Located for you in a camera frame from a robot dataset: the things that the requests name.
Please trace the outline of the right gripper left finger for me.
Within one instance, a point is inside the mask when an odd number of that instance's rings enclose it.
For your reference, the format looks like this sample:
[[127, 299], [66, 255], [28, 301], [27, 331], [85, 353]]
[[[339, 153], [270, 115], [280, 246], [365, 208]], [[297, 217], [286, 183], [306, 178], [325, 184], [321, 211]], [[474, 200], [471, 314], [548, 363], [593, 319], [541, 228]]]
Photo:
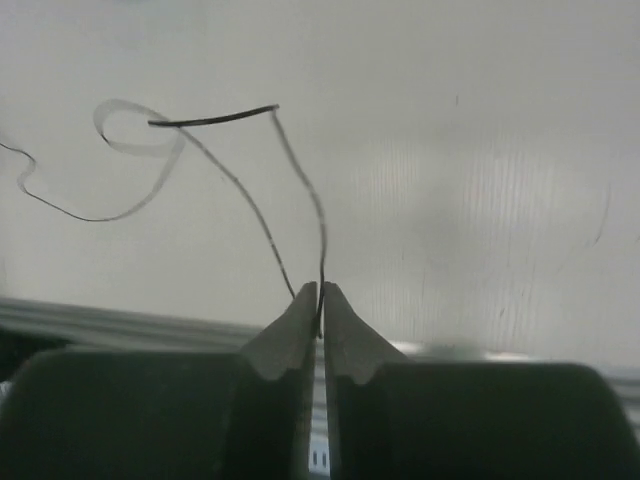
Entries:
[[5, 479], [304, 479], [316, 286], [236, 351], [69, 346], [1, 404]]

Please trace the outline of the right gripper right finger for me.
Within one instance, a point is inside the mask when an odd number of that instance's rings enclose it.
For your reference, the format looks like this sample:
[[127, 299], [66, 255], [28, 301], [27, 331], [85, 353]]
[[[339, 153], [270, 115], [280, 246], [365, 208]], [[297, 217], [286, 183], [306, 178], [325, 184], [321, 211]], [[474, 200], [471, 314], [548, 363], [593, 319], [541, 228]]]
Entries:
[[621, 402], [576, 363], [417, 362], [324, 287], [335, 479], [635, 479]]

